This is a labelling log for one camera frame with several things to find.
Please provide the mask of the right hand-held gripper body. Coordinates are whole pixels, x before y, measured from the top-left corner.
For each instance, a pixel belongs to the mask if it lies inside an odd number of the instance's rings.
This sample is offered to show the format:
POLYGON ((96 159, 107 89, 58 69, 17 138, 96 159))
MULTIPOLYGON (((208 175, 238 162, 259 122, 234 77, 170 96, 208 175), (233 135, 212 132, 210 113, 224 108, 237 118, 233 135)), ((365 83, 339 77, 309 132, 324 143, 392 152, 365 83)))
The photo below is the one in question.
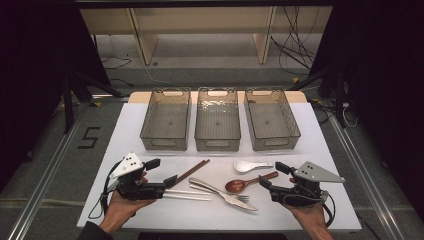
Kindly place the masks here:
POLYGON ((321 189, 321 182, 345 182, 343 177, 310 161, 306 161, 300 167, 295 168, 293 174, 288 175, 291 175, 295 181, 292 188, 272 185, 269 189, 269 193, 274 202, 279 202, 283 205, 295 208, 325 203, 328 192, 321 189))

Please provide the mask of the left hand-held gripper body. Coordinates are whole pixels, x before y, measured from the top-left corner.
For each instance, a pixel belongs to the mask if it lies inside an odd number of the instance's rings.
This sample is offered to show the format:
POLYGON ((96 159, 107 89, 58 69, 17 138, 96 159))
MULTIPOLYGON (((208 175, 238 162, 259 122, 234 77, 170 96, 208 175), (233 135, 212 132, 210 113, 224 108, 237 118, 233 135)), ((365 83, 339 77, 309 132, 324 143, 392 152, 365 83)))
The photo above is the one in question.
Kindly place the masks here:
POLYGON ((146 171, 144 163, 135 153, 128 153, 111 169, 108 178, 113 183, 108 191, 116 190, 122 198, 133 201, 162 198, 166 189, 164 183, 142 181, 142 175, 146 171))

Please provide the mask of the silver metal chopstick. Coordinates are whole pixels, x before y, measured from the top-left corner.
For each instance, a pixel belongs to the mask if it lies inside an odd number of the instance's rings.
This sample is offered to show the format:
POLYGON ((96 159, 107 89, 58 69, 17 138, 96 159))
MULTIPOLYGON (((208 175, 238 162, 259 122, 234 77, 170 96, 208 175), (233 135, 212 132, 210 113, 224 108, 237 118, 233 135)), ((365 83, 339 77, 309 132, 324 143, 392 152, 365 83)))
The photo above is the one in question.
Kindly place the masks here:
POLYGON ((185 195, 211 195, 210 192, 204 192, 204 191, 185 191, 185 190, 172 190, 167 189, 165 190, 166 194, 185 194, 185 195))
POLYGON ((207 199, 207 198, 190 197, 190 196, 182 196, 182 195, 171 195, 171 194, 164 194, 163 195, 163 198, 194 200, 194 201, 205 201, 205 202, 211 202, 212 201, 212 199, 207 199))

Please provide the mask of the white ceramic spoon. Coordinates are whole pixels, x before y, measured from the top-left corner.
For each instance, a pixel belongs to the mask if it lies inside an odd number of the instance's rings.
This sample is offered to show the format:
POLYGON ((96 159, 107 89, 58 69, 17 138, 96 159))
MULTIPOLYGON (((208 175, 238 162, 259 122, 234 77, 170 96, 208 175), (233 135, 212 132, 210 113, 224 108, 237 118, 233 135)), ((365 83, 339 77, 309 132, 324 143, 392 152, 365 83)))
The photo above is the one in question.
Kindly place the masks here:
POLYGON ((273 166, 274 164, 270 162, 248 162, 238 160, 233 163, 233 167, 235 168, 235 170, 240 173, 246 173, 257 168, 270 168, 273 166))

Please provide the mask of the brown wooden spoon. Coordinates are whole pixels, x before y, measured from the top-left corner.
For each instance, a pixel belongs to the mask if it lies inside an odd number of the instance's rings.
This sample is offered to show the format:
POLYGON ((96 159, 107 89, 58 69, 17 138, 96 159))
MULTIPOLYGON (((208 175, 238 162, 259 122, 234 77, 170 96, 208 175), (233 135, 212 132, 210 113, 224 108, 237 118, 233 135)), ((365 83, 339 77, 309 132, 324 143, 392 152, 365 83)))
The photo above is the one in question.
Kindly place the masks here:
MULTIPOLYGON (((265 174, 264 178, 265 179, 272 179, 275 178, 279 175, 279 173, 277 171, 271 172, 269 174, 265 174)), ((226 185, 225 185, 225 190, 230 192, 230 193, 240 193, 242 192, 248 185, 250 184, 254 184, 254 183, 258 183, 259 182, 259 178, 253 178, 250 180, 240 180, 240 179, 236 179, 236 180, 232 180, 229 181, 226 185)))

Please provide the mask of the silver fork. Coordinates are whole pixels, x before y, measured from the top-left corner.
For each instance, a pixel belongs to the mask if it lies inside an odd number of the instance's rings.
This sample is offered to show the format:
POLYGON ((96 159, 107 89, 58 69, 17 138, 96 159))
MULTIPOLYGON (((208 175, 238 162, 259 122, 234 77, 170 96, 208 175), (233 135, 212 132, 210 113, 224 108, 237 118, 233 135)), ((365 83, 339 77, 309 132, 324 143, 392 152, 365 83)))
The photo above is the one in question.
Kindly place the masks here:
MULTIPOLYGON (((204 191, 204 192, 207 192, 207 193, 216 193, 216 192, 214 192, 210 189, 204 188, 204 187, 199 186, 199 185, 190 184, 189 186, 193 189, 201 190, 201 191, 204 191)), ((244 203, 247 203, 249 201, 249 196, 247 196, 247 195, 229 194, 229 193, 228 193, 228 195, 235 197, 236 199, 238 199, 238 200, 240 200, 244 203)))

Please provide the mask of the clear grey plastic bin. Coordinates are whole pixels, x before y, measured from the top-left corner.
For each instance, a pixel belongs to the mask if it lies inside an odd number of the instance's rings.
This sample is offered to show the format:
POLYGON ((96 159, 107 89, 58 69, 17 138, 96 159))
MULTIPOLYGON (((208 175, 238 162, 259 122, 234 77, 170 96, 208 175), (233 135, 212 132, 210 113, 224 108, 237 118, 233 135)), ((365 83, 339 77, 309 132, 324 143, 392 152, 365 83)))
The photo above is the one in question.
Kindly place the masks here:
POLYGON ((239 150, 241 128, 235 88, 198 89, 194 138, 198 151, 239 150))
POLYGON ((151 92, 140 138, 146 150, 185 151, 191 114, 189 88, 155 88, 151 92))
POLYGON ((295 148, 301 132, 282 89, 249 88, 244 104, 254 151, 295 148))

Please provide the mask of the person's left hand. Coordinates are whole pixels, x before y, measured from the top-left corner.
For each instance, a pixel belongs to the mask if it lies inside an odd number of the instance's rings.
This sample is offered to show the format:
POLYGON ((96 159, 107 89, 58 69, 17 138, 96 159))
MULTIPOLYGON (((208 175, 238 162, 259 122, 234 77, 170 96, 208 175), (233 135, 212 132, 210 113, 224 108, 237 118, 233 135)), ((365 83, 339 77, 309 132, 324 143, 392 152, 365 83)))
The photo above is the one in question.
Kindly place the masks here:
POLYGON ((154 202, 155 199, 136 201, 124 199, 117 191, 114 191, 99 228, 109 235, 114 235, 138 210, 154 202))

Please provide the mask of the person's right hand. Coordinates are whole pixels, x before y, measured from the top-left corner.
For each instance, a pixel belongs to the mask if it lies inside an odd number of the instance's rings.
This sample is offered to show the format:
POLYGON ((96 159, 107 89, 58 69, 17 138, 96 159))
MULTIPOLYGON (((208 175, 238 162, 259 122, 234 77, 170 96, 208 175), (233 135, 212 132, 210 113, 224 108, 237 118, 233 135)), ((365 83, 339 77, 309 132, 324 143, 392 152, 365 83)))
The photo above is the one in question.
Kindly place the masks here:
POLYGON ((318 228, 327 229, 323 207, 321 205, 314 205, 309 208, 287 206, 287 209, 292 213, 305 232, 306 230, 318 228))

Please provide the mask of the white table mat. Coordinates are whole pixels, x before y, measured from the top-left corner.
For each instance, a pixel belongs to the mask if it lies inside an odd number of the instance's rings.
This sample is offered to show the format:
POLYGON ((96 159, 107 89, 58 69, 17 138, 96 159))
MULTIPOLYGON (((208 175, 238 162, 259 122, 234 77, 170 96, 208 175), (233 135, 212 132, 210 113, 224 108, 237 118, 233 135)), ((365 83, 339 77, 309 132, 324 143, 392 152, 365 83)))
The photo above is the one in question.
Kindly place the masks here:
MULTIPOLYGON (((218 189, 233 179, 255 178, 267 174, 267 169, 239 174, 233 163, 239 159, 251 162, 281 161, 295 168, 304 162, 313 162, 333 173, 337 171, 313 109, 308 103, 293 103, 292 112, 300 128, 301 137, 292 150, 255 152, 252 150, 244 108, 240 107, 242 137, 237 152, 199 152, 194 138, 189 138, 188 149, 183 152, 147 151, 139 137, 147 106, 143 103, 126 103, 118 117, 114 132, 104 155, 96 179, 88 195, 77 226, 87 221, 100 223, 101 209, 96 204, 103 190, 105 178, 113 165, 130 152, 143 160, 159 158, 161 165, 151 170, 147 178, 151 182, 180 175, 204 159, 210 162, 192 174, 218 189)), ((163 198, 141 209, 126 225, 126 229, 153 232, 287 232, 300 228, 292 214, 279 203, 271 200, 267 189, 255 184, 244 193, 256 211, 244 210, 212 195, 197 196, 212 199, 211 202, 163 198)))

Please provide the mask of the black metal stand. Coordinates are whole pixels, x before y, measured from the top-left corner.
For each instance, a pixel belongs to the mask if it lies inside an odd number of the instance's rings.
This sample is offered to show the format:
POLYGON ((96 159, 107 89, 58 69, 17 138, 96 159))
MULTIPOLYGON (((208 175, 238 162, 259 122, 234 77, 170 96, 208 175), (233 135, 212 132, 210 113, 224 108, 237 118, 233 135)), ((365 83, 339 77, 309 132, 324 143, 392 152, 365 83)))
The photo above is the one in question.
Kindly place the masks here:
POLYGON ((329 97, 335 94, 335 118, 342 128, 346 127, 343 106, 345 100, 343 65, 336 60, 331 61, 321 70, 310 74, 304 81, 289 88, 289 91, 299 91, 313 82, 322 79, 318 94, 321 97, 329 97))

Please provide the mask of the black tripod stand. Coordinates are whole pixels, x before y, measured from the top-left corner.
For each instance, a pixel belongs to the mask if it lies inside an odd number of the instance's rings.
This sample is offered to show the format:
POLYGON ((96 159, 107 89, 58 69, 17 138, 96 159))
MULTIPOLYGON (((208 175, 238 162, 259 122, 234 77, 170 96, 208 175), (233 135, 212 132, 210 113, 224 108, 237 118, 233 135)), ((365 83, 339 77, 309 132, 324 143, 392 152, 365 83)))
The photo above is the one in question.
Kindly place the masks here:
POLYGON ((68 134, 74 125, 72 95, 75 95, 82 103, 90 102, 93 99, 93 94, 88 90, 89 86, 94 86, 114 97, 125 97, 123 93, 113 89, 110 85, 101 83, 81 72, 75 72, 66 76, 62 81, 62 96, 65 108, 65 134, 68 134))

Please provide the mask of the black curtain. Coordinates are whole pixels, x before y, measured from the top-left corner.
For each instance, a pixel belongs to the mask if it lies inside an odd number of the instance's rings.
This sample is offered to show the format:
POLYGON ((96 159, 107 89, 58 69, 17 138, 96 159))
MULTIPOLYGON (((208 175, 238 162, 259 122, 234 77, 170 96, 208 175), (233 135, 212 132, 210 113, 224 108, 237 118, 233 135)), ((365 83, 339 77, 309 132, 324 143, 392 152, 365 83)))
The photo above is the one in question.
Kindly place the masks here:
POLYGON ((312 73, 337 64, 320 93, 348 98, 424 220, 424 0, 334 0, 312 73))
POLYGON ((75 0, 0 0, 0 192, 74 73, 110 83, 75 0))

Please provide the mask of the beige wooden desk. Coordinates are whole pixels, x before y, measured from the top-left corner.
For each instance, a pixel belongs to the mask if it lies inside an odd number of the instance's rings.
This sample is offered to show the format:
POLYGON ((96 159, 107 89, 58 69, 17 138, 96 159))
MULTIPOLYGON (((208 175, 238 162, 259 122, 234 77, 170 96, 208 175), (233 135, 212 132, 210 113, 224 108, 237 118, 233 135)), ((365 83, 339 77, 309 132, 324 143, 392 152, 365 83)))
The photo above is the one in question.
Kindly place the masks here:
POLYGON ((250 34, 258 61, 267 60, 273 33, 287 33, 296 25, 300 33, 325 30, 332 9, 300 7, 183 7, 83 9, 92 35, 131 35, 141 62, 151 62, 160 34, 250 34))

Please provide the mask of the aluminium floor rail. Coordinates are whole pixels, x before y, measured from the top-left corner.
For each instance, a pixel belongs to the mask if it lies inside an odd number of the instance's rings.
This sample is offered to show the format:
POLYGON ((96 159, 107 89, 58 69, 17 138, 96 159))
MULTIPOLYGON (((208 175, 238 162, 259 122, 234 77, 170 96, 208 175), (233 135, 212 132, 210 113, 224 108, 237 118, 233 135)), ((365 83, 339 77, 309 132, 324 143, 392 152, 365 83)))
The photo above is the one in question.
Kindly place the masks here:
POLYGON ((378 190, 350 136, 339 125, 334 116, 331 117, 330 122, 388 238, 390 240, 405 240, 395 215, 378 190))
POLYGON ((39 177, 35 178, 34 174, 25 172, 19 178, 19 181, 27 180, 26 185, 32 187, 31 191, 24 197, 0 198, 0 210, 19 210, 19 214, 12 222, 12 227, 5 237, 6 240, 23 240, 25 238, 88 107, 88 103, 79 103, 77 107, 71 105, 71 109, 75 111, 74 123, 65 132, 60 132, 59 138, 54 143, 46 145, 45 149, 51 150, 52 154, 42 158, 45 167, 42 168, 39 177))

